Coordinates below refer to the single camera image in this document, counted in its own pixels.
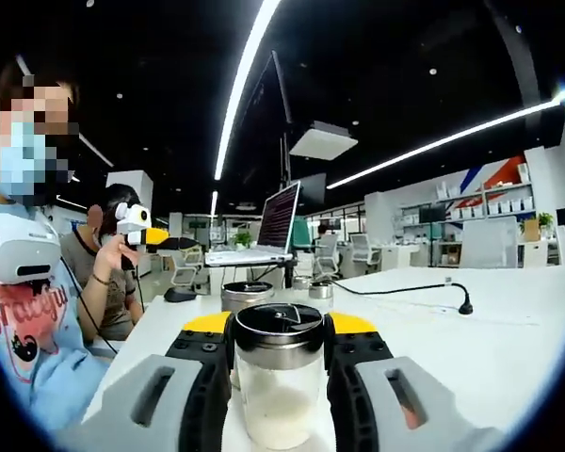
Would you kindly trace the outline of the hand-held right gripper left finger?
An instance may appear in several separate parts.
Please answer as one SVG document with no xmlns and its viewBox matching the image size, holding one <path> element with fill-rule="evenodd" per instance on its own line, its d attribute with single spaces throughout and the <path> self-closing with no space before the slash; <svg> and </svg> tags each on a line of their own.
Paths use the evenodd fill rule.
<svg viewBox="0 0 565 452">
<path fill-rule="evenodd" d="M 188 322 L 103 392 L 101 408 L 58 435 L 61 451 L 219 451 L 232 395 L 231 314 Z"/>
</svg>

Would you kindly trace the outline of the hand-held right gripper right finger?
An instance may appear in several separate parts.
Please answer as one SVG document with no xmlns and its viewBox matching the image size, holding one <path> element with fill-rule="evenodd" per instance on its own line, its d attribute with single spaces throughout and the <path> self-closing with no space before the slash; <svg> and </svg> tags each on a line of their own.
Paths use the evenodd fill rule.
<svg viewBox="0 0 565 452">
<path fill-rule="evenodd" d="M 395 357 L 369 322 L 324 316 L 336 448 L 339 451 L 498 451 L 496 428 L 478 428 L 455 395 L 408 357 Z"/>
</svg>

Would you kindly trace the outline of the person's left hand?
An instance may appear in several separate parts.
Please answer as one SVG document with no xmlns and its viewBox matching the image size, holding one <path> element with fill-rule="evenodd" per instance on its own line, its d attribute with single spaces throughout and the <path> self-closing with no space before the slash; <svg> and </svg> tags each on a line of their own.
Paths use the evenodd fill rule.
<svg viewBox="0 0 565 452">
<path fill-rule="evenodd" d="M 129 259 L 135 265 L 138 260 L 138 252 L 125 244 L 123 235 L 115 234 L 98 250 L 93 275 L 100 281 L 107 282 L 113 269 L 121 269 L 123 257 Z"/>
</svg>

